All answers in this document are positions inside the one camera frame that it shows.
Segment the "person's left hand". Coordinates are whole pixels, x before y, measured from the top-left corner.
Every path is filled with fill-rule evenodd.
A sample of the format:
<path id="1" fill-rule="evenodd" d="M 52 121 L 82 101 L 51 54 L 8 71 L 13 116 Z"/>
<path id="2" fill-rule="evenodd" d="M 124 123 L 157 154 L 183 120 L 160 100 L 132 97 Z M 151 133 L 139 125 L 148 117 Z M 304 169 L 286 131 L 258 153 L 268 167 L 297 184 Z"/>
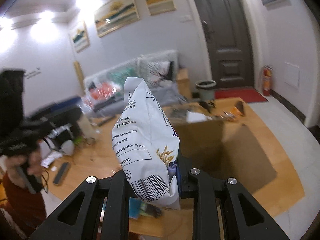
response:
<path id="1" fill-rule="evenodd" d="M 41 161 L 41 150 L 40 146 L 37 145 L 37 148 L 27 155 L 16 155 L 13 157 L 7 157 L 5 160 L 7 174 L 11 178 L 18 178 L 20 177 L 18 173 L 18 168 L 22 167 L 22 165 L 24 164 L 27 164 L 28 175 L 40 176 L 43 172 Z"/>

